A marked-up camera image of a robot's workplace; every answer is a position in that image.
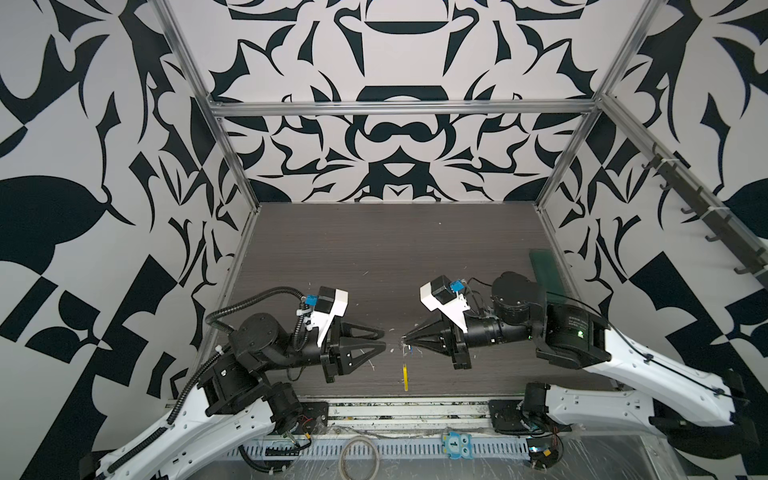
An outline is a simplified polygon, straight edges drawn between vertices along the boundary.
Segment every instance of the black and white wallpaper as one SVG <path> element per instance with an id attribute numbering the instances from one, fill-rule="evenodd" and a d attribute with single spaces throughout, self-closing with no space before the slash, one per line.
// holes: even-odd
<path id="1" fill-rule="evenodd" d="M 763 239 L 768 5 L 670 0 L 617 90 L 624 103 Z M 768 475 L 768 292 L 603 115 L 546 210 L 580 294 L 629 336 L 687 365 L 732 368 L 761 451 L 682 454 L 719 480 Z"/>
<path id="2" fill-rule="evenodd" d="M 0 5 L 3 478 L 164 410 L 249 207 L 146 0 Z"/>
<path id="3" fill-rule="evenodd" d="M 590 97 L 642 0 L 172 0 L 215 101 Z M 399 95 L 410 96 L 407 89 Z"/>
<path id="4" fill-rule="evenodd" d="M 232 117 L 224 127 L 261 201 L 531 201 L 578 117 Z"/>
<path id="5" fill-rule="evenodd" d="M 768 238 L 768 4 L 670 0 L 618 99 Z"/>

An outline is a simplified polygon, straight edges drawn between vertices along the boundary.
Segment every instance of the wood grain surface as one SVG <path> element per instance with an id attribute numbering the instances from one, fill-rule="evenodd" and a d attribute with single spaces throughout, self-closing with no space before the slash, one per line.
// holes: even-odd
<path id="1" fill-rule="evenodd" d="M 604 377 L 537 359 L 531 342 L 471 349 L 470 370 L 454 370 L 449 357 L 434 352 L 403 356 L 401 337 L 429 316 L 419 301 L 421 285 L 441 274 L 491 283 L 506 270 L 533 280 L 528 252 L 534 248 L 551 247 L 531 204 L 264 204 L 232 302 L 272 286 L 307 294 L 331 286 L 349 292 L 345 319 L 386 332 L 386 351 L 335 383 L 326 384 L 319 366 L 306 369 L 293 384 L 299 396 L 507 395 L 534 381 L 607 389 Z M 477 285 L 489 301 L 487 290 Z M 290 331 L 296 308 L 293 297 L 275 296 L 225 321 L 237 327 L 268 312 Z M 285 372 L 271 372 L 270 379 L 285 381 Z"/>

